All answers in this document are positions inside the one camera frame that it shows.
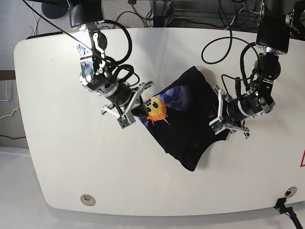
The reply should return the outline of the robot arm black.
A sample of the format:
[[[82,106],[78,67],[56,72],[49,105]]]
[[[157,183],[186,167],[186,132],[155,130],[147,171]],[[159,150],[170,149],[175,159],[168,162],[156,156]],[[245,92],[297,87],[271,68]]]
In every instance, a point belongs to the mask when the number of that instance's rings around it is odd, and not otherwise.
[[[136,118],[147,118],[149,111],[141,95],[153,82],[127,82],[135,75],[134,68],[125,64],[132,52],[132,39],[127,29],[118,22],[104,18],[100,0],[69,0],[67,3],[70,27],[79,30],[77,48],[81,85],[110,101],[110,104],[102,107],[101,114],[115,116],[122,129],[135,123]],[[104,22],[120,27],[126,35],[127,54],[119,61],[105,54],[107,38],[98,28],[98,24]]]
[[[281,72],[279,56],[288,53],[296,0],[264,0],[260,7],[260,21],[256,41],[247,43],[240,56],[242,77],[234,77],[236,97],[232,98],[226,88],[218,85],[217,117],[209,125],[216,135],[225,130],[243,132],[249,137],[245,119],[262,116],[272,111],[275,102],[271,96],[275,79]],[[250,76],[246,76],[244,56],[252,48],[259,47],[257,61]]]

